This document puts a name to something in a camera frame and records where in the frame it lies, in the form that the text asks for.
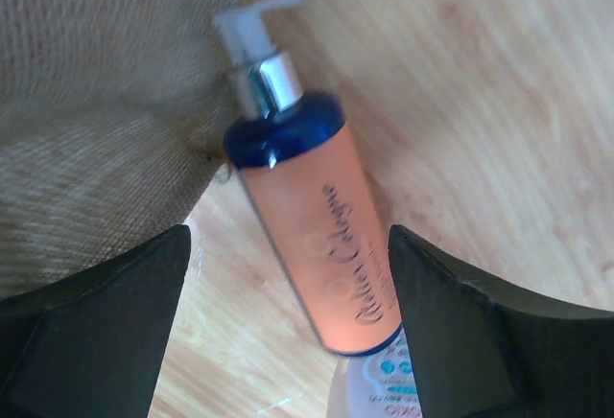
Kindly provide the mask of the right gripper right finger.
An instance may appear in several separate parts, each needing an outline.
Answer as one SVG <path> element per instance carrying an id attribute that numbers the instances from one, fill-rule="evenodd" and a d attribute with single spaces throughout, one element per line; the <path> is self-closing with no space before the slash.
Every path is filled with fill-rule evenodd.
<path id="1" fill-rule="evenodd" d="M 609 417 L 613 314 L 521 288 L 390 229 L 426 417 Z"/>

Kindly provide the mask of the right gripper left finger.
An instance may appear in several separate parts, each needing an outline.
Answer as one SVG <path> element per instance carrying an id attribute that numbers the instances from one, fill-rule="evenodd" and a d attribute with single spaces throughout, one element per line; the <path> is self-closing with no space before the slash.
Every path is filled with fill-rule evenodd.
<path id="1" fill-rule="evenodd" d="M 4 417 L 145 417 L 191 253 L 188 226 L 1 301 Z"/>

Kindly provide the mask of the clear bottle pink cap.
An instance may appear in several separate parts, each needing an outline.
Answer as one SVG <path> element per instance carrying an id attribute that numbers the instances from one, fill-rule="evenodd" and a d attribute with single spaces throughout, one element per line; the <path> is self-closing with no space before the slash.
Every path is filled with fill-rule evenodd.
<path id="1" fill-rule="evenodd" d="M 405 334 L 368 357 L 339 360 L 328 418 L 414 418 L 422 415 Z"/>

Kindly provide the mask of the orange spray bottle back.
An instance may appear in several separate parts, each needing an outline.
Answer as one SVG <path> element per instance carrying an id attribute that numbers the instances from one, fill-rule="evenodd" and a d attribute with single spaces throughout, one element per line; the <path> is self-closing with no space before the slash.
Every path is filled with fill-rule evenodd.
<path id="1" fill-rule="evenodd" d="M 386 235 L 342 105 L 302 87 L 262 17 L 301 2 L 259 0 L 214 17 L 242 109 L 224 150 L 319 342 L 363 357 L 392 343 L 401 314 Z"/>

